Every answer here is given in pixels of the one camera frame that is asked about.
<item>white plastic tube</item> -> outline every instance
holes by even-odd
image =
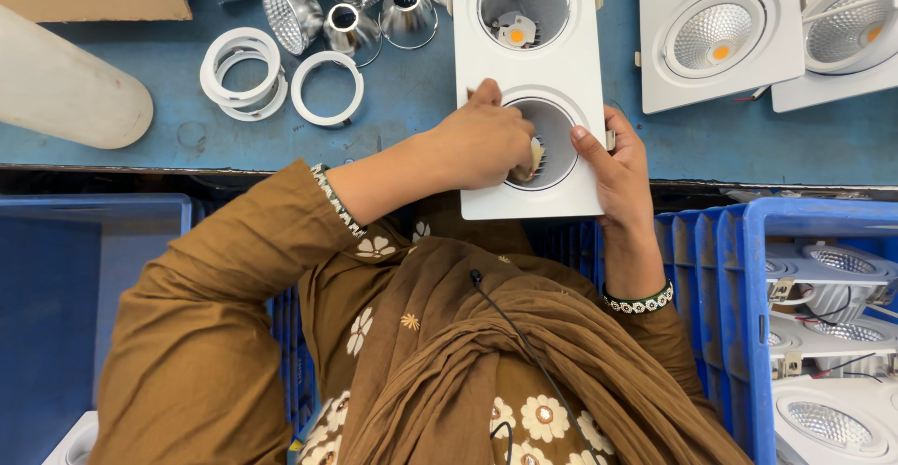
[[[140,81],[0,6],[0,121],[117,149],[151,120]]]

